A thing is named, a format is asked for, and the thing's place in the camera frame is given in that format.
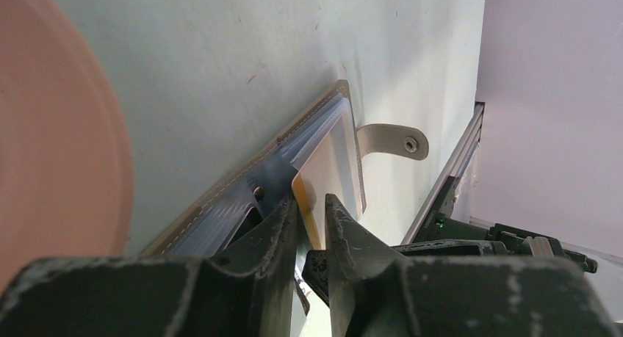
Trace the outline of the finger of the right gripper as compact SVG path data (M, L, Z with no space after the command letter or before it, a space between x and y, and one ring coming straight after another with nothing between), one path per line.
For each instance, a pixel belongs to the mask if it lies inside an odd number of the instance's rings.
M330 307L328 265L325 250L297 249L295 267L303 282Z
M392 247L404 256L491 256L488 242L473 240L436 240Z

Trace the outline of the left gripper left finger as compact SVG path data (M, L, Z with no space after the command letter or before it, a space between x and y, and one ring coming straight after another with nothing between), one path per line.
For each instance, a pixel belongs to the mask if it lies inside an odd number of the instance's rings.
M1 296L3 336L288 336L298 206L210 258L45 258Z

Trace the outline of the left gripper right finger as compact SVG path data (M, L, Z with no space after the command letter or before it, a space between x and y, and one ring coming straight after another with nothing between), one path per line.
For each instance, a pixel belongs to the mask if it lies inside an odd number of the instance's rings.
M583 273L561 258L405 256L325 197L334 336L617 336Z

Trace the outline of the gold card magnetic stripe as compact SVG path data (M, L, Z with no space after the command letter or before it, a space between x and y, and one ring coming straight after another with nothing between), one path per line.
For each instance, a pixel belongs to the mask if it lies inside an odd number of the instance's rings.
M358 219L364 211L354 127L350 114L338 114L292 181L311 248L325 249L325 196L334 194Z

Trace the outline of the grey card holder wallet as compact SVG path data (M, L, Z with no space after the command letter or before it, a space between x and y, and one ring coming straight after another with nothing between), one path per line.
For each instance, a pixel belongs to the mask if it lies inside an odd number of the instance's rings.
M367 199L361 161L365 156L385 153L416 161L428 157L428 138L417 128L387 123L357 126L349 83L340 79L255 156L195 201L145 253L213 256L244 236L284 196L294 196L294 177L342 112L350 114L353 121L363 213Z

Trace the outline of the pink oval tray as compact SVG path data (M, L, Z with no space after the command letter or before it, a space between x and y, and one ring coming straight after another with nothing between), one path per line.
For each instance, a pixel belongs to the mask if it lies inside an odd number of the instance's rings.
M54 0L1 0L1 285L39 258L123 252L129 135L95 54Z

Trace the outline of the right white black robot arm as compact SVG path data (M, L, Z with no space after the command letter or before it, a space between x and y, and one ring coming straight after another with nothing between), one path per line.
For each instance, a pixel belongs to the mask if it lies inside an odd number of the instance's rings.
M460 178L448 176L435 197L415 237L393 249L404 256L546 256L565 258L594 274L598 263L564 249L556 238L496 223L489 228L453 220Z

